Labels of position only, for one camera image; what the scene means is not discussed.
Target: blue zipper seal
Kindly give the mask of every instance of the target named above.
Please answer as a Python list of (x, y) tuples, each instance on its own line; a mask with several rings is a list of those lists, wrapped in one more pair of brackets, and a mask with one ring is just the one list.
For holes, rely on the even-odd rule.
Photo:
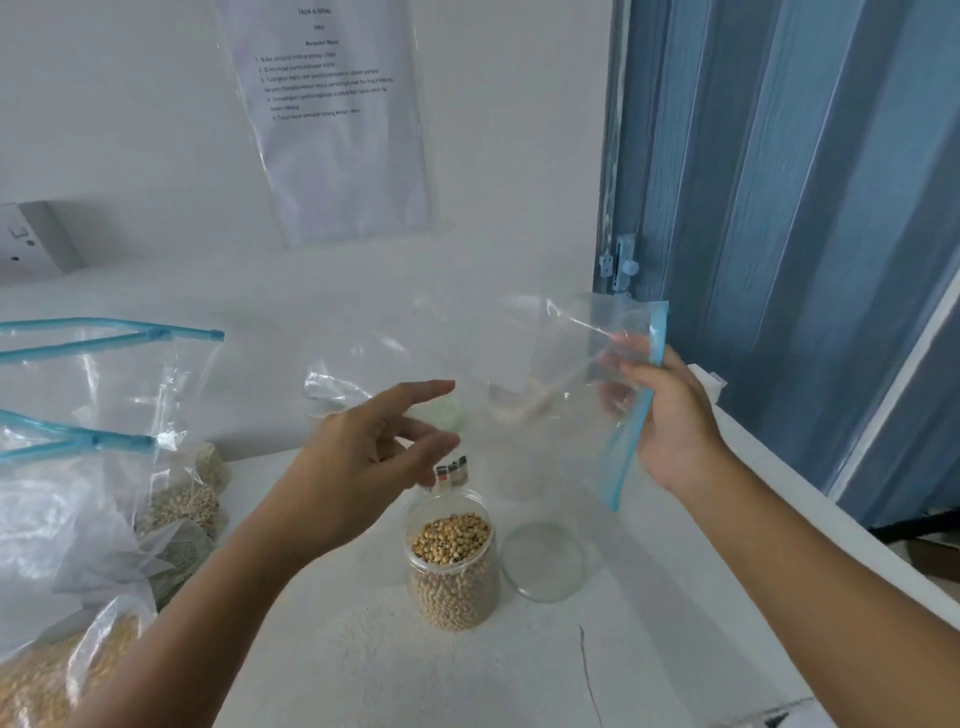
[[(667, 302), (658, 302), (650, 317), (650, 363), (656, 366), (662, 366), (663, 353), (666, 351), (666, 321), (670, 310), (670, 304)], [(643, 431), (643, 424), (647, 420), (647, 413), (650, 412), (650, 405), (653, 403), (654, 393), (649, 389), (643, 389), (634, 402), (634, 408), (630, 412), (630, 417), (624, 423), (622, 428), (616, 431), (607, 449), (608, 476), (607, 487), (604, 488), (602, 497), (604, 504), (614, 513), (620, 510), (620, 493), (623, 491), (623, 483), (627, 479), (627, 471), (630, 469), (630, 463), (633, 457), (624, 457), (620, 462), (614, 461), (613, 451), (617, 443), (627, 438), (627, 442), (633, 446), (630, 452), (636, 448), (636, 443), (640, 440), (640, 433)]]
[(0, 464), (14, 461), (46, 460), (105, 449), (141, 453), (150, 453), (156, 450), (156, 437), (150, 435), (125, 435), (120, 432), (61, 425), (45, 420), (35, 420), (32, 417), (7, 409), (0, 409), (0, 424), (67, 438), (54, 443), (43, 443), (28, 448), (0, 452)]
[(86, 353), (104, 352), (111, 349), (124, 349), (126, 347), (139, 346), (140, 344), (147, 344), (154, 341), (172, 341), (176, 338), (221, 342), (226, 336), (222, 331), (216, 329), (207, 330), (202, 328), (172, 327), (159, 324), (148, 324), (140, 321), (92, 317), (0, 322), (0, 333), (11, 331), (38, 331), (81, 326), (135, 328), (143, 330), (139, 330), (135, 333), (120, 334), (117, 336), (106, 336), (100, 339), (71, 341), (65, 344), (53, 344), (45, 347), (30, 347), (28, 349), (15, 349), (9, 352), (0, 352), (0, 365), (13, 363), (19, 364), (24, 361), (56, 359), (61, 356), (75, 356)]

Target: jar lid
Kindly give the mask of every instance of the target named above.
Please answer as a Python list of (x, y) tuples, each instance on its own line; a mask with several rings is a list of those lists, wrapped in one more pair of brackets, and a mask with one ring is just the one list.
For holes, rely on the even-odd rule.
[(521, 596), (544, 604), (563, 601), (587, 580), (587, 555), (580, 540), (554, 522), (525, 523), (500, 548), (507, 583)]

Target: electrical outlet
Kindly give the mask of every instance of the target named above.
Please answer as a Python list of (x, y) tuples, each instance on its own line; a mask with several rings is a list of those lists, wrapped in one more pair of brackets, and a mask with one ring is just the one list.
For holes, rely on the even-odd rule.
[(0, 284), (58, 278), (83, 267), (46, 203), (0, 205)]

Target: paper sign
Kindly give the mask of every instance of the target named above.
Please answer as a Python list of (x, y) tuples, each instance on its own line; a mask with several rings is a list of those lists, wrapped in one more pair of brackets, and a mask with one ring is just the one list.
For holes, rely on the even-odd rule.
[(429, 221), (403, 0), (217, 0), (294, 245)]

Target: plastic container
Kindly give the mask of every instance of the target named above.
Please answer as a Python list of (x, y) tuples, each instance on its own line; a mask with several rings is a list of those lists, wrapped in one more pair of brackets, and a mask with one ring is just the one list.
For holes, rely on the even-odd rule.
[[(413, 551), (413, 542), (428, 523), (473, 513), (490, 526), (490, 536), (465, 561), (428, 564)], [(472, 629), (496, 610), (500, 572), (496, 563), (496, 531), (483, 500), (458, 489), (422, 497), (407, 510), (404, 548), (410, 564), (410, 589), (420, 611), (436, 627), (449, 632)]]

